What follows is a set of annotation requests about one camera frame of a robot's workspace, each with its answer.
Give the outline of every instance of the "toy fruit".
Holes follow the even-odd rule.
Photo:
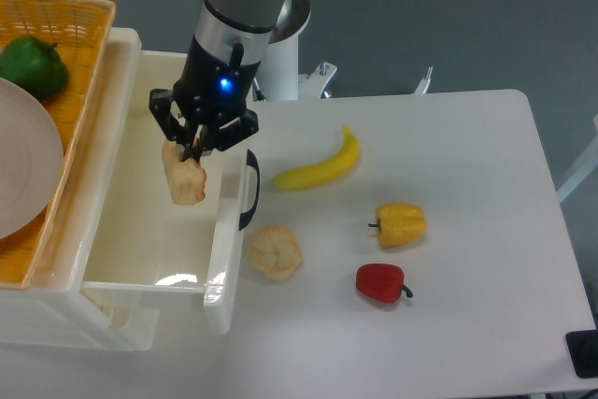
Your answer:
[[[276,175],[272,183],[284,190],[305,189],[345,175],[357,162],[359,141],[347,125],[343,125],[341,131],[344,140],[337,154],[319,163],[285,170]]]
[[[382,303],[394,303],[405,292],[407,298],[413,292],[404,285],[405,274],[396,265],[366,264],[357,270],[355,284],[357,290]]]
[[[21,36],[10,41],[0,53],[0,78],[43,100],[64,87],[68,71],[56,51],[56,43]]]
[[[386,203],[376,209],[377,241],[381,247],[395,247],[412,242],[426,232],[428,223],[423,210],[409,203]]]
[[[264,226],[251,241],[249,260],[270,279],[288,278],[303,261],[295,232],[287,226]]]

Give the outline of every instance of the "white drawer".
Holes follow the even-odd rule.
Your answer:
[[[81,291],[99,306],[205,309],[215,334],[228,331],[235,300],[244,225],[251,211],[248,142],[202,159],[206,199],[172,203],[161,148],[164,135],[150,114],[153,88],[178,80],[184,57],[144,54],[124,124]],[[251,182],[255,190],[256,182]]]

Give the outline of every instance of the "metal bracket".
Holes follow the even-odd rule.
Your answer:
[[[338,67],[328,62],[318,65],[313,74],[299,75],[299,100],[330,97],[325,91],[326,86],[335,75]]]

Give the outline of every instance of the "drawer handle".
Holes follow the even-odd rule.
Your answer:
[[[247,165],[255,170],[257,175],[257,186],[255,188],[255,200],[253,201],[253,206],[247,212],[241,212],[239,231],[245,229],[253,218],[253,215],[255,215],[255,211],[258,208],[258,200],[260,199],[260,166],[258,165],[258,158],[255,157],[255,154],[251,150],[247,150]]]

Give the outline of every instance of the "wicker basket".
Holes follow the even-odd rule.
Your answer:
[[[23,35],[56,42],[69,73],[65,88],[42,103],[63,142],[60,181],[35,219],[0,239],[0,288],[27,288],[48,242],[115,13],[106,0],[0,0],[0,46]]]

